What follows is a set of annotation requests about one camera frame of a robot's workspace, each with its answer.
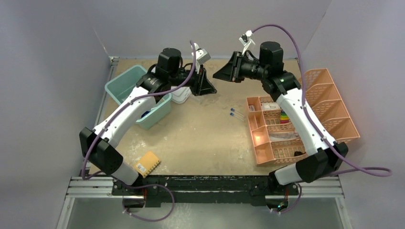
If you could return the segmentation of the blue base small flask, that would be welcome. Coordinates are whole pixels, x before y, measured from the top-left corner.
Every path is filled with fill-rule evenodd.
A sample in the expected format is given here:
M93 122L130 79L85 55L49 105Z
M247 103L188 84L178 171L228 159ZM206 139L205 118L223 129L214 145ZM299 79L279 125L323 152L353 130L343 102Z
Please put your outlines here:
M146 111L145 113L143 113L143 114L141 115L141 119L147 117L150 112L151 112L151 111Z

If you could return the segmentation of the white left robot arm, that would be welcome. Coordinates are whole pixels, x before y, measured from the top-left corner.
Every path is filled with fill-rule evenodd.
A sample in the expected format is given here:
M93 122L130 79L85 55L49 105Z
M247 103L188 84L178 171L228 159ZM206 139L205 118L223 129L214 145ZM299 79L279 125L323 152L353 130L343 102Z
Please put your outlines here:
M203 66L210 59L209 53L193 43L192 57L191 68L187 70L179 50L163 49L157 63L135 81L135 87L124 102L102 123L91 129L84 127L79 133L84 162L91 162L101 172L123 182L130 195L142 190L139 172L116 150L130 127L142 115L152 114L162 97L178 89L188 87L194 96L217 92Z

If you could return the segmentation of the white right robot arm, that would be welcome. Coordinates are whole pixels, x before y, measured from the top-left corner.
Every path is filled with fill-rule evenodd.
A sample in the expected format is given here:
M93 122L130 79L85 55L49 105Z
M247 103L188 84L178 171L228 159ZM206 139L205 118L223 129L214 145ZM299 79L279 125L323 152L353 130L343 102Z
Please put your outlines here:
M278 42L263 42L259 58L250 60L239 51L213 74L215 79L240 83L245 78L259 80L266 93L287 114L305 147L307 157L270 173L268 188L280 194L287 184L314 180L333 174L348 153L344 142L338 143L323 127L294 74L284 70L283 49Z

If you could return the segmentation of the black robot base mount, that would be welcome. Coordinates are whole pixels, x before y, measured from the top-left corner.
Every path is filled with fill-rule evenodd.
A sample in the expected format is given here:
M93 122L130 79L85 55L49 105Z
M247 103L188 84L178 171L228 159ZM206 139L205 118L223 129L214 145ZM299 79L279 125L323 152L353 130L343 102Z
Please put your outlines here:
M147 208L162 203L250 204L270 209L286 208L288 198L299 193L295 184L277 186L268 175L149 175L131 186L114 181L112 195L133 207L135 199Z

